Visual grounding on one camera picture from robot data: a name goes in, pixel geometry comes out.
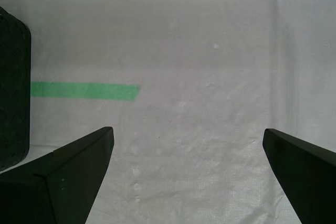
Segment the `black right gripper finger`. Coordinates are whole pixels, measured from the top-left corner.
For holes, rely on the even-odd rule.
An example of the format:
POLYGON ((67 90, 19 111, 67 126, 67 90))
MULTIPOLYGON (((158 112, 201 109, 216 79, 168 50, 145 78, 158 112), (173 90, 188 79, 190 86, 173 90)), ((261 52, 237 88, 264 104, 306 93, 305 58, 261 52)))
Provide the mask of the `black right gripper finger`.
POLYGON ((275 129, 263 149, 301 223, 335 223, 335 153, 275 129))
POLYGON ((114 146, 105 126, 1 174, 1 223, 85 223, 114 146))

